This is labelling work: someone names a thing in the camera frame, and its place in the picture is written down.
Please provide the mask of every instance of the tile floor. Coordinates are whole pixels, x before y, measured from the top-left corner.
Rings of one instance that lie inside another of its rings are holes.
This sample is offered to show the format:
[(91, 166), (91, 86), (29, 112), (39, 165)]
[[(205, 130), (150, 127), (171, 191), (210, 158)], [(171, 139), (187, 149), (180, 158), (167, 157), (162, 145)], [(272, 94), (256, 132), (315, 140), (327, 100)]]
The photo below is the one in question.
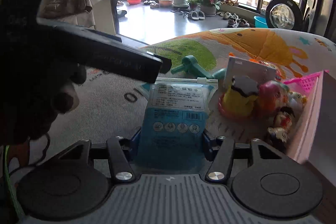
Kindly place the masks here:
[(194, 21), (171, 12), (172, 7), (151, 9), (143, 3), (128, 5), (124, 0), (117, 9), (127, 10), (125, 17), (119, 18), (119, 33), (150, 45), (179, 35), (227, 27), (227, 20), (218, 15)]

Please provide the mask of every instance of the printed icon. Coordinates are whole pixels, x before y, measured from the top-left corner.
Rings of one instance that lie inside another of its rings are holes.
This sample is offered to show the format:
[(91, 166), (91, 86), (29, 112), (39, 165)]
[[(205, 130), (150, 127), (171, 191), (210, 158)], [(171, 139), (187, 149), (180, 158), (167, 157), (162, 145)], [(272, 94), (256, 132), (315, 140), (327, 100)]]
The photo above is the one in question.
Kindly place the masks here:
[(186, 133), (188, 131), (188, 126), (185, 124), (185, 123), (179, 123), (177, 125), (177, 130), (180, 132), (180, 133)]
[(191, 133), (197, 134), (200, 131), (200, 127), (197, 124), (193, 123), (189, 126), (189, 130)]
[(163, 130), (163, 123), (162, 122), (155, 122), (153, 124), (153, 129), (156, 132), (159, 132), (159, 131)]
[(176, 129), (176, 125), (173, 122), (166, 123), (165, 130), (173, 132)]

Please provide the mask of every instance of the shoe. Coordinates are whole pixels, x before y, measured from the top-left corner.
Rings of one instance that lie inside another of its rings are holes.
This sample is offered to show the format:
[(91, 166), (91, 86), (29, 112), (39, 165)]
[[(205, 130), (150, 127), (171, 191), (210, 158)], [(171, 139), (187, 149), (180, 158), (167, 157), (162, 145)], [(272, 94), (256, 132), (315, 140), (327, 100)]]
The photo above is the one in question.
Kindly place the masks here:
[(160, 5), (159, 5), (158, 3), (156, 3), (156, 2), (154, 2), (154, 3), (151, 3), (151, 4), (150, 4), (150, 7), (151, 7), (152, 9), (155, 9), (155, 8), (159, 8)]
[(195, 11), (190, 11), (188, 17), (192, 20), (199, 20), (198, 13)]
[(205, 14), (202, 11), (198, 11), (197, 15), (198, 15), (199, 20), (204, 20), (205, 19)]
[(230, 17), (227, 21), (227, 27), (228, 28), (236, 28), (238, 26), (238, 22), (235, 17)]
[(127, 14), (127, 11), (125, 10), (117, 10), (118, 18), (124, 17), (126, 14)]
[(241, 28), (249, 28), (250, 24), (245, 19), (241, 19), (239, 20), (238, 26)]
[(223, 19), (229, 19), (230, 17), (232, 17), (232, 14), (229, 13), (229, 12), (226, 12), (224, 15), (223, 15)]
[(232, 16), (233, 16), (237, 21), (240, 20), (240, 18), (236, 15), (236, 13), (234, 13)]

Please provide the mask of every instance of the ribbed gray surface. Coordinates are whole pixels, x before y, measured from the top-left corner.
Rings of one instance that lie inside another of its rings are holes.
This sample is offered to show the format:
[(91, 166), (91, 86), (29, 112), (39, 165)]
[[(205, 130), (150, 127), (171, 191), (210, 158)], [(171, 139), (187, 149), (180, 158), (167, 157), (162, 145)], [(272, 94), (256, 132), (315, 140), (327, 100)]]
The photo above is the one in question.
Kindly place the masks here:
[[(24, 224), (46, 224), (32, 217)], [(67, 224), (315, 224), (312, 216), (273, 221), (255, 216), (235, 203), (226, 187), (208, 184), (199, 175), (142, 175), (139, 181), (117, 186), (105, 204)]]

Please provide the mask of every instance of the printed label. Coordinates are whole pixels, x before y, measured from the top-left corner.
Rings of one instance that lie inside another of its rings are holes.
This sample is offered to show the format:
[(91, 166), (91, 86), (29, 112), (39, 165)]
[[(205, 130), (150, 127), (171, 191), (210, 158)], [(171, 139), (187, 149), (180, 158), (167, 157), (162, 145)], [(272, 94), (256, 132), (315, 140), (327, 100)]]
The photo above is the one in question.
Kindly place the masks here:
[(154, 90), (152, 106), (204, 110), (202, 89), (191, 85), (158, 84)]

